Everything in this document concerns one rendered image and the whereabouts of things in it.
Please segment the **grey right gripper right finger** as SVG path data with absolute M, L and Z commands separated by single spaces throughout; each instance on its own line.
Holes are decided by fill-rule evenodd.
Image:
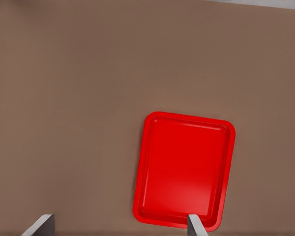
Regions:
M 208 236 L 206 229 L 196 214 L 187 216 L 187 236 Z

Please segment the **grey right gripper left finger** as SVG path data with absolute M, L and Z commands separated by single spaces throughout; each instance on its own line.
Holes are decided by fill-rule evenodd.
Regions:
M 44 214 L 37 219 L 21 236 L 55 236 L 55 217 Z

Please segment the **red rectangular tray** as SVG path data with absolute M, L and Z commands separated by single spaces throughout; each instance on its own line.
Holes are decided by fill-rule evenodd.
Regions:
M 236 138 L 226 120 L 152 112 L 144 122 L 133 215 L 185 229 L 197 215 L 206 231 L 221 224 Z

